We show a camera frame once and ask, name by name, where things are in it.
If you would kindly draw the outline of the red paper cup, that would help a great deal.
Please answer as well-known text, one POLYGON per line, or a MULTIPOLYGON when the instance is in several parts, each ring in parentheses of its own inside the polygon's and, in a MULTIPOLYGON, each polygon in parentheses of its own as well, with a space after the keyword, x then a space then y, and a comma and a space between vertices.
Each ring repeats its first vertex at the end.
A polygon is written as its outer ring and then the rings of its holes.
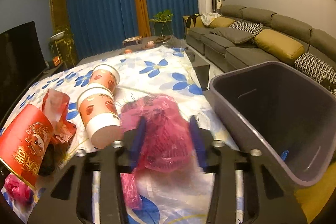
POLYGON ((29 104, 1 136, 1 163, 33 190, 53 132, 49 119, 29 104))

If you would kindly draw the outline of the black white patterned pillow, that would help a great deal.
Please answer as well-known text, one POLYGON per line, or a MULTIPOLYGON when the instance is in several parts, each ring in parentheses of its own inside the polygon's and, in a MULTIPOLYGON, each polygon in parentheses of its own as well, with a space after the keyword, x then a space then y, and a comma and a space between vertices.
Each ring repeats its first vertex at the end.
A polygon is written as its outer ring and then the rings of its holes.
POLYGON ((301 55, 294 62, 294 67, 319 84, 324 79, 328 79, 331 83, 335 84, 335 69, 310 52, 301 55))

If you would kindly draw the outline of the grey sectional sofa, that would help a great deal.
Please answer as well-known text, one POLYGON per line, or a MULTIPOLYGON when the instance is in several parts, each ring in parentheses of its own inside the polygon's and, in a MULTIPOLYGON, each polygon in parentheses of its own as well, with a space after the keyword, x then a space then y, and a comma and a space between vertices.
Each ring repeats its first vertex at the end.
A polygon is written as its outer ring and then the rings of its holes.
POLYGON ((335 88, 335 38, 274 11, 225 5, 215 16, 183 18, 186 42, 224 72, 281 61, 335 88))

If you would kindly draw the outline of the strawberry print paper cup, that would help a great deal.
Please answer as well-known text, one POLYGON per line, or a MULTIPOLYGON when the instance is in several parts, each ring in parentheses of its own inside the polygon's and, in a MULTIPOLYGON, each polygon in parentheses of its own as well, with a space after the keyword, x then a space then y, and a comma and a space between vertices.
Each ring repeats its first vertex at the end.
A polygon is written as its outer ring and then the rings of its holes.
POLYGON ((121 122, 113 94, 103 87, 91 87, 77 99, 80 114, 90 142, 97 149, 103 149, 121 139, 121 122))

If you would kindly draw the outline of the red crumpled plastic bag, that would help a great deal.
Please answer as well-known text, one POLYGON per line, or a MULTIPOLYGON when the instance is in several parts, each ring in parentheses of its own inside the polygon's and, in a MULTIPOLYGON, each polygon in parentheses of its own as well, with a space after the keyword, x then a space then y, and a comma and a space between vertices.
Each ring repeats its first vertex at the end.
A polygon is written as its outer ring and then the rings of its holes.
POLYGON ((51 122, 53 145, 68 143, 76 133, 76 125, 67 120, 70 97, 55 89, 49 89, 43 98, 42 112, 51 122))

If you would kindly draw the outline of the grey flat cushion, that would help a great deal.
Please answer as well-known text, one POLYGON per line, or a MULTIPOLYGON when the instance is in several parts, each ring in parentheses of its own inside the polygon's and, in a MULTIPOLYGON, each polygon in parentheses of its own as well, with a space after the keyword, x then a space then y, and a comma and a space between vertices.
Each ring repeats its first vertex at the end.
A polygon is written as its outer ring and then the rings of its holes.
POLYGON ((253 34, 243 30, 228 27, 218 27, 213 29, 213 33, 222 36, 234 44, 243 44, 253 38, 253 34))

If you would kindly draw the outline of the white cloth on sofa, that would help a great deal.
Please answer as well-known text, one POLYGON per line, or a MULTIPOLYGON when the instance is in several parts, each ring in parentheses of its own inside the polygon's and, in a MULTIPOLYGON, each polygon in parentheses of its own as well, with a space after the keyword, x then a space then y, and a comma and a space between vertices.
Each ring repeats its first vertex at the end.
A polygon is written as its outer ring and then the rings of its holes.
POLYGON ((207 12, 201 14, 202 23, 207 27, 218 17, 221 17, 221 15, 217 12, 207 12))

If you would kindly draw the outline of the far patterned pillow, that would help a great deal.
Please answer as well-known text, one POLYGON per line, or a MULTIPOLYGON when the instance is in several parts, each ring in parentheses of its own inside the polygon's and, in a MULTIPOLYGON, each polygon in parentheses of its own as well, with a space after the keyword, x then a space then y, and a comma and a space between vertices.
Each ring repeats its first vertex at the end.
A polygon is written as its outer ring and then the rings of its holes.
POLYGON ((250 23, 250 22, 244 22, 244 21, 235 21, 228 27, 236 29, 236 30, 249 32, 254 37, 264 30, 264 25, 261 23, 250 23))

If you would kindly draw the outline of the dark coffee table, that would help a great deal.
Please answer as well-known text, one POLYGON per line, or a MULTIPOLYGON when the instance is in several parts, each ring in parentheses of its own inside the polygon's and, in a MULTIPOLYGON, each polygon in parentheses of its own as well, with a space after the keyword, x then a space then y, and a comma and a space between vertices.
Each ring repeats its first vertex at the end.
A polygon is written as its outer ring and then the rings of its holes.
POLYGON ((184 39, 178 39, 173 35, 170 36, 150 36, 142 38, 138 42, 125 42, 119 55, 147 50, 148 42, 154 42, 154 47, 165 46, 172 48, 174 54, 178 57, 187 56, 197 75, 202 91, 206 91, 209 85, 210 65, 204 61, 195 50, 189 47, 184 39))

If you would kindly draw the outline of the large mustard cushion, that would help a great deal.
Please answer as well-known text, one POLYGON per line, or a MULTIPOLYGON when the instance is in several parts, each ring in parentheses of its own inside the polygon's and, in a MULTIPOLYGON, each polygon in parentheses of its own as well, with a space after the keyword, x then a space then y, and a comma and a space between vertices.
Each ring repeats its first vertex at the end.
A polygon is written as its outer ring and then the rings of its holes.
POLYGON ((294 65, 294 62, 305 53, 303 45, 297 40, 271 29, 260 32, 254 41, 256 46, 288 65, 294 65))

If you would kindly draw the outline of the black television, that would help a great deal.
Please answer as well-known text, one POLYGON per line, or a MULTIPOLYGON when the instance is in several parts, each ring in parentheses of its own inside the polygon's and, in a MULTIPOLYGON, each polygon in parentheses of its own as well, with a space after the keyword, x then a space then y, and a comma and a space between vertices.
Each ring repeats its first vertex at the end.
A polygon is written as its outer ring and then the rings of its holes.
POLYGON ((46 69, 35 22, 1 33, 1 119, 20 94, 46 69))

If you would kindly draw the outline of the small pink bag piece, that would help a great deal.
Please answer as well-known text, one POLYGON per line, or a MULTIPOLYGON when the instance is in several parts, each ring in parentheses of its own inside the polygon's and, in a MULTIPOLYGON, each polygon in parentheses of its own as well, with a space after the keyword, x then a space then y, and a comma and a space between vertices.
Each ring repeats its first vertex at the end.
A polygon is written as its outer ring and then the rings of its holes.
POLYGON ((33 191, 14 174, 9 174, 5 179, 5 190, 9 197, 21 205, 30 205, 33 202, 33 191))

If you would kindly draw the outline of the pink plastic bag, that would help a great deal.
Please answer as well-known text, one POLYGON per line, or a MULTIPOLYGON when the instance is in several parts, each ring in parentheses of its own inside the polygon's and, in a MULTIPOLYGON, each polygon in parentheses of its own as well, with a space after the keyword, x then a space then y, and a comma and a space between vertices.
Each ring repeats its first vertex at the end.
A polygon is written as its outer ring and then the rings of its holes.
POLYGON ((189 122, 179 111, 174 98, 166 94, 150 94, 126 103, 120 114, 123 132, 137 128, 145 118, 145 139, 135 169, 121 175, 122 191, 127 207, 142 208, 136 176, 143 169, 170 173, 189 162, 194 146, 190 137, 189 122))

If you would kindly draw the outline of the potted green plant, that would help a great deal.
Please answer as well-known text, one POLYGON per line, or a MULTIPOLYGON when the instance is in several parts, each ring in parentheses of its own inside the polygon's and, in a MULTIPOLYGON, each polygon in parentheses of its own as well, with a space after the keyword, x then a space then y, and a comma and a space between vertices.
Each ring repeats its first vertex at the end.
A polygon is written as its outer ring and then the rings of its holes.
POLYGON ((155 14, 150 23, 153 26, 154 36, 169 36, 173 34, 173 13, 166 9, 155 14))

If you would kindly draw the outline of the black plastic bag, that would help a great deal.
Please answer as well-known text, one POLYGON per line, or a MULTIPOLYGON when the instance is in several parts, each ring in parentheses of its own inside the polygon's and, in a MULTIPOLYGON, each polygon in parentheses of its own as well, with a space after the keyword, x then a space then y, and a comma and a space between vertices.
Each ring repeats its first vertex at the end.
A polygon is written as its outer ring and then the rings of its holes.
POLYGON ((43 157, 38 175, 43 177, 49 176, 54 170, 55 170, 55 150, 54 145, 49 144, 43 157))

